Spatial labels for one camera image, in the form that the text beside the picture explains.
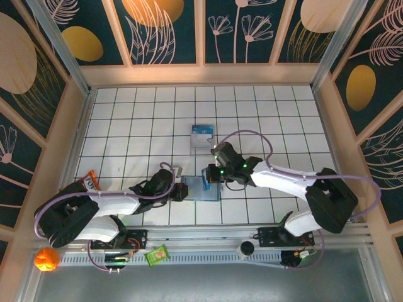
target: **white grid floor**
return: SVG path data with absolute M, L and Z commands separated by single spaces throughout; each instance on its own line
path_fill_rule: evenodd
M 77 166 L 76 178 L 91 169 L 102 190 L 133 186 L 159 170 L 160 162 L 201 175 L 214 163 L 208 152 L 190 156 L 194 124 L 213 124 L 220 141 L 236 130 L 255 130 L 273 144 L 271 163 L 319 172 L 334 168 L 309 86 L 216 86 L 99 89 Z M 244 157 L 264 157 L 262 139 L 229 139 Z M 240 186 L 230 184 L 233 189 Z M 126 216 L 126 225 L 205 225 L 279 222 L 302 200 L 267 188 L 224 188 L 220 202 L 168 203 L 144 215 Z

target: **orange ball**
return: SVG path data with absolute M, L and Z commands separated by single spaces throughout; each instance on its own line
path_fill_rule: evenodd
M 50 272 L 58 266 L 59 262 L 60 256 L 56 250 L 51 247 L 45 247 L 36 255 L 34 264 L 42 272 Z

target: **orange snack bag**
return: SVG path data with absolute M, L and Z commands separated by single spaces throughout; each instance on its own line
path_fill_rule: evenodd
M 98 182 L 96 181 L 94 170 L 89 171 L 83 178 L 80 179 L 80 181 L 87 190 L 101 190 Z

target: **green packet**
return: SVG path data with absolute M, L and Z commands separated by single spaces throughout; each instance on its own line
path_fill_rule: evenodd
M 162 245 L 159 248 L 153 250 L 152 252 L 146 253 L 145 258 L 149 263 L 150 267 L 153 267 L 158 262 L 163 261 L 164 259 L 169 259 L 168 251 L 166 250 L 166 246 Z

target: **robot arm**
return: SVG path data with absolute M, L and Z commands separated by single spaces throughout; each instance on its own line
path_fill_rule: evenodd
M 157 199 L 135 198 L 138 196 L 160 196 L 170 188 L 171 172 L 161 169 L 149 181 L 143 181 L 126 191 L 101 192 L 85 188 L 77 181 L 65 187 L 58 194 L 39 207 L 35 218 L 46 205 L 67 194 L 83 194 L 59 201 L 50 206 L 39 218 L 39 226 L 54 248 L 73 240 L 101 240 L 119 246 L 125 241 L 126 228 L 116 215 L 136 215 L 151 210 L 154 204 L 166 204 L 169 200 L 182 201 L 188 195 L 188 187 L 175 184 L 173 190 Z
M 358 199 L 340 179 L 317 180 L 312 176 L 335 175 L 328 168 L 320 173 L 301 172 L 277 166 L 269 168 L 262 159 L 243 159 L 230 143 L 212 149 L 219 163 L 210 164 L 206 171 L 208 182 L 232 182 L 254 187 L 268 187 L 292 194 L 308 203 L 309 209 L 286 215 L 285 230 L 294 237 L 318 229 L 340 233 Z

